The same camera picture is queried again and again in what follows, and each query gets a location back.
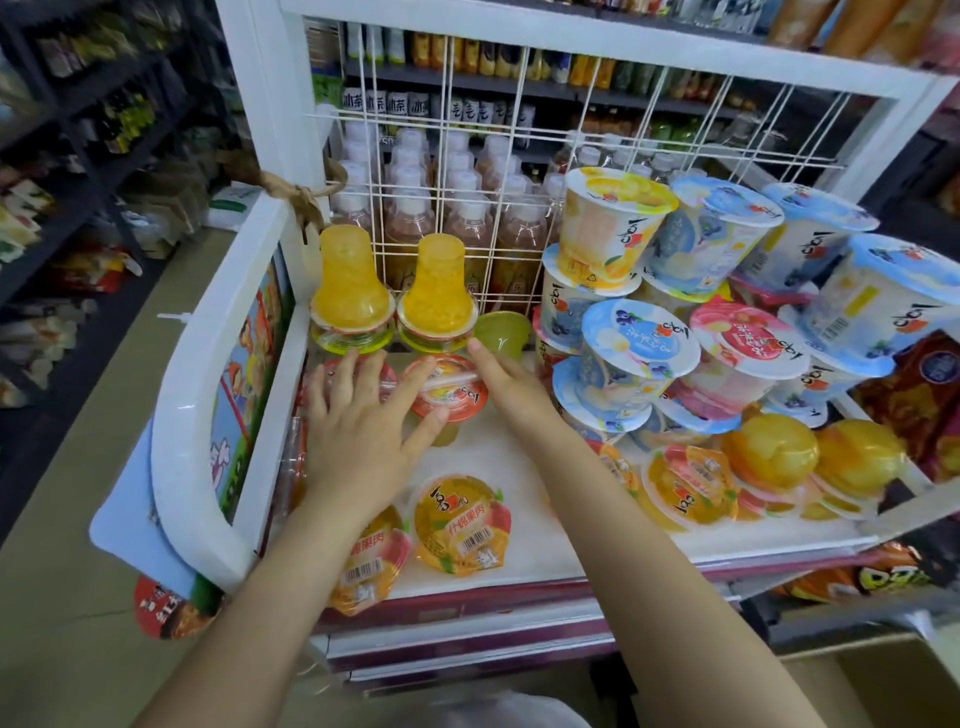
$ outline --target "juice bottle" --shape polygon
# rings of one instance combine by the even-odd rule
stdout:
[[[482,192],[467,193],[453,204],[453,212],[444,226],[444,232],[459,237],[468,248],[468,257],[464,261],[464,285],[473,295],[480,294],[487,275],[488,251],[493,236],[489,208],[490,200]]]
[[[387,250],[387,285],[407,290],[417,272],[417,244],[434,229],[430,194],[423,189],[402,187],[397,192],[396,211],[387,220],[387,242],[399,243]]]
[[[493,294],[493,309],[523,313],[526,302],[498,300],[497,297],[529,296],[533,293],[540,269],[540,256],[546,246],[547,229],[544,223],[546,208],[535,198],[520,198],[510,205],[506,219],[500,221],[496,236],[499,254],[513,260],[497,259],[493,262],[490,289]]]

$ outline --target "plastic cup lid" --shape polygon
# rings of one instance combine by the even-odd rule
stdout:
[[[645,407],[639,414],[625,420],[602,420],[586,407],[577,397],[576,382],[580,377],[580,357],[571,356],[553,367],[553,395],[560,406],[574,420],[597,432],[615,434],[632,432],[643,427],[653,411],[652,406]]]
[[[880,221],[860,205],[821,189],[792,182],[775,182],[761,191],[780,205],[790,218],[808,218],[850,232],[869,232],[880,225]]]
[[[793,379],[810,367],[800,334],[759,308],[711,301],[693,312],[690,328],[707,352],[745,375]]]
[[[463,372],[476,372],[476,364],[455,353],[437,353],[431,355],[437,361],[431,376],[447,376],[458,375]],[[411,369],[417,366],[420,359],[417,359],[417,361],[407,367],[403,375],[406,376]],[[483,409],[487,403],[487,395],[487,385],[484,384],[483,379],[477,379],[470,384],[464,384],[460,387],[431,389],[427,392],[420,392],[417,399],[414,400],[411,409],[413,409],[414,414],[426,417],[437,407],[448,407],[450,416],[446,421],[448,423],[460,423],[463,420],[473,417],[473,415]]]
[[[567,172],[566,189],[618,212],[666,215],[680,205],[677,196],[665,184],[607,167],[587,167]]]
[[[660,395],[654,402],[659,412],[673,420],[677,425],[686,427],[694,432],[701,432],[705,435],[722,435],[724,432],[732,432],[738,429],[743,423],[740,415],[731,417],[727,420],[707,420],[699,415],[695,415],[670,394],[670,389]]]
[[[547,247],[543,251],[542,261],[543,267],[546,269],[546,272],[553,276],[554,280],[561,285],[565,285],[567,288],[576,288],[579,291],[587,291],[588,293],[596,293],[596,291],[590,288],[588,285],[579,285],[563,271],[560,270],[559,260],[560,258],[560,244],[554,243],[553,245]],[[636,291],[640,287],[641,278],[640,273],[637,271],[631,271],[630,275],[616,288],[604,288],[603,292],[600,294],[605,297],[616,297],[622,298],[623,296],[629,296],[631,293]]]
[[[960,263],[920,245],[864,232],[850,238],[859,265],[948,305],[960,304]]]
[[[854,352],[844,351],[821,341],[819,336],[808,334],[801,323],[800,313],[792,305],[781,306],[777,311],[777,317],[800,334],[802,346],[810,351],[813,358],[819,359],[831,369],[862,376],[865,379],[877,379],[891,374],[897,367],[893,356],[878,356],[870,359]]]
[[[690,328],[659,306],[631,299],[601,301],[587,309],[584,341],[614,367],[648,379],[675,379],[700,363]]]
[[[785,219],[783,210],[773,200],[727,180],[684,175],[674,180],[670,189],[684,205],[703,207],[728,223],[775,228]]]

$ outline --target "shelf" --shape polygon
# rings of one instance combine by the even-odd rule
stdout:
[[[154,289],[165,260],[146,260],[80,328],[77,347],[54,368],[46,396],[21,409],[0,410],[0,545],[10,533],[73,421]]]

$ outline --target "packaged food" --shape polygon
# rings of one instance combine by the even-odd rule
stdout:
[[[660,227],[646,264],[657,279],[689,295],[714,292],[783,222],[780,206],[739,184],[685,176],[670,188],[680,207]]]
[[[678,204],[664,185],[629,172],[598,167],[567,172],[560,271],[578,285],[618,294]]]
[[[802,485],[820,458],[815,433],[786,415],[756,415],[719,441],[733,474],[775,495]]]
[[[388,507],[353,545],[329,606],[345,617],[355,617],[386,599],[412,546],[400,514],[394,506]]]
[[[570,356],[553,368],[553,396],[560,405],[564,421],[587,441],[613,444],[627,432],[641,427],[653,409],[648,406],[632,417],[607,420],[584,407],[577,394],[580,383],[580,357]]]
[[[559,245],[551,245],[543,252],[540,323],[555,346],[568,353],[577,353],[583,342],[581,327],[584,314],[594,303],[603,301],[604,297],[585,286],[576,285],[565,276],[557,264],[559,255]],[[633,286],[638,285],[638,278],[633,281]]]
[[[709,420],[740,414],[778,381],[801,376],[810,366],[796,330],[742,303],[705,303],[693,312],[690,328],[704,349],[700,365],[678,379],[671,394]]]
[[[722,452],[686,445],[658,449],[642,478],[655,510],[640,506],[664,530],[684,532],[736,517],[737,487]]]
[[[960,264],[884,235],[854,235],[849,245],[801,315],[815,337],[861,356],[889,356],[956,318]]]
[[[471,475],[446,475],[423,489],[414,512],[424,564],[453,576],[502,567],[511,515],[503,494]]]
[[[700,344],[668,311],[629,299],[592,305],[583,320],[577,397],[604,421],[647,411],[700,361]]]
[[[844,496],[879,497],[906,464],[903,443],[893,430],[869,420],[841,420],[816,437],[816,474]]]
[[[671,288],[666,285],[666,283],[658,280],[646,266],[643,266],[640,270],[639,277],[642,283],[634,293],[630,294],[629,298],[665,308],[685,324],[690,323],[690,316],[693,315],[697,307],[703,305],[714,296],[719,296],[723,301],[733,300],[731,289],[726,281],[720,284],[720,287],[715,293],[689,296],[683,291]]]
[[[871,419],[897,433],[911,460],[922,463],[960,403],[960,344],[933,333],[898,356],[892,374],[863,382],[851,396]]]
[[[880,225],[863,207],[802,184],[778,182],[762,192],[780,206],[786,222],[768,232],[736,270],[768,290],[797,290],[826,271],[852,233]]]
[[[438,353],[434,354],[434,358],[436,365],[430,375],[431,377],[476,372],[476,365],[472,361],[457,354]],[[407,372],[416,365],[417,362],[414,362],[407,367],[404,375],[406,376]],[[484,408],[484,405],[487,404],[487,396],[487,385],[484,384],[483,379],[477,379],[458,387],[445,387],[420,392],[413,407],[411,407],[411,411],[422,419],[437,407],[446,407],[449,411],[446,424],[440,434],[437,435],[437,439],[433,441],[434,448],[445,448],[457,439],[460,424]]]

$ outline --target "plastic bottle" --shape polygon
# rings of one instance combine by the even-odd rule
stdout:
[[[543,218],[547,229],[546,244],[553,245],[560,242],[560,227],[564,223],[564,194],[566,192],[564,175],[557,172],[549,173],[543,179],[542,192],[550,198],[546,217]]]
[[[540,256],[546,247],[547,229],[544,222],[546,207],[535,198],[521,198],[510,205],[506,219],[500,221],[496,237],[499,254],[514,260],[496,259],[491,273],[493,308],[523,312],[526,302],[498,300],[498,295],[529,296],[533,293]]]
[[[430,194],[426,190],[401,187],[396,208],[387,220],[387,242],[399,243],[387,249],[386,283],[395,291],[405,291],[417,272],[417,244],[434,229]]]
[[[467,192],[452,207],[444,232],[456,235],[468,248],[479,249],[467,250],[468,256],[478,257],[467,257],[464,262],[464,285],[470,293],[477,295],[483,289],[487,275],[489,258],[482,256],[492,245],[490,200],[482,192]]]
[[[585,144],[577,150],[576,158],[573,159],[570,169],[578,169],[579,167],[597,167],[600,165],[600,157],[601,155],[599,149]]]
[[[483,151],[477,159],[476,171],[486,178],[493,168],[493,160],[505,156],[510,151],[510,139],[503,134],[488,134],[483,142]]]

